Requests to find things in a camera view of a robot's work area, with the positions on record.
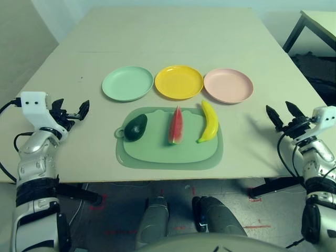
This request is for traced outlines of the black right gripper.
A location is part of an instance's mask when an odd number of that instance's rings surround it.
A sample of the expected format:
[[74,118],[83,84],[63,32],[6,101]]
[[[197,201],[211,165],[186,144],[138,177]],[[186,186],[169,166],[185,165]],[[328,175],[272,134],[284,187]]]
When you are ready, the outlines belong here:
[[288,125],[284,125],[279,114],[269,105],[266,105],[266,113],[274,124],[277,132],[283,132],[285,136],[288,136],[291,139],[297,139],[305,134],[307,129],[310,129],[310,119],[308,117],[303,117],[302,111],[295,104],[286,101],[286,106],[294,118]]

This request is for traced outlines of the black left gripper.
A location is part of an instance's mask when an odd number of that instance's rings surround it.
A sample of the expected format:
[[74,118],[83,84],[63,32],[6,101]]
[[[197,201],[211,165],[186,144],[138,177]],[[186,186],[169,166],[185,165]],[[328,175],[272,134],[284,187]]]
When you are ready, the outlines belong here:
[[68,114],[66,110],[62,109],[64,99],[55,100],[52,103],[51,110],[49,111],[53,119],[58,125],[65,128],[68,132],[75,124],[75,120],[83,120],[89,112],[89,100],[83,102],[79,107],[77,114]]

